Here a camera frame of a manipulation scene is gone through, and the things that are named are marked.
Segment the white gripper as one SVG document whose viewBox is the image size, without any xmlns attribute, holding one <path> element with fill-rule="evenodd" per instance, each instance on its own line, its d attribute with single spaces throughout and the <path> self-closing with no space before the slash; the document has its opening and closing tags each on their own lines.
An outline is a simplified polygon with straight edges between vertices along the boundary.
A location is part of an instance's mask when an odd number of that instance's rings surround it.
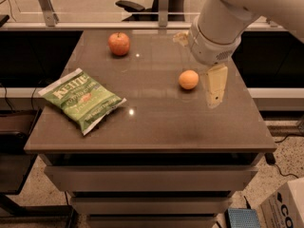
<svg viewBox="0 0 304 228">
<path fill-rule="evenodd" d="M 176 33 L 173 36 L 173 42 L 179 43 L 183 47 L 189 46 L 192 55 L 199 63 L 212 66 L 203 73 L 206 102 L 210 108 L 220 105 L 228 77 L 228 67 L 222 63 L 226 62 L 235 52 L 241 42 L 240 37 L 227 45 L 212 42 L 200 31 L 199 18 L 196 17 L 188 32 Z"/>
</svg>

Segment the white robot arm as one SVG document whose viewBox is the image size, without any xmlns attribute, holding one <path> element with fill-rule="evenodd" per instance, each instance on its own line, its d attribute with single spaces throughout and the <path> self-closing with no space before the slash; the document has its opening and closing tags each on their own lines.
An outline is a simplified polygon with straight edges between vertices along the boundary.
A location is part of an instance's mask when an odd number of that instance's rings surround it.
<svg viewBox="0 0 304 228">
<path fill-rule="evenodd" d="M 190 29 L 173 41 L 189 48 L 202 64 L 207 105 L 221 104 L 228 77 L 227 62 L 241 42 L 241 34 L 259 17 L 266 17 L 304 42 L 304 0 L 206 0 Z"/>
</svg>

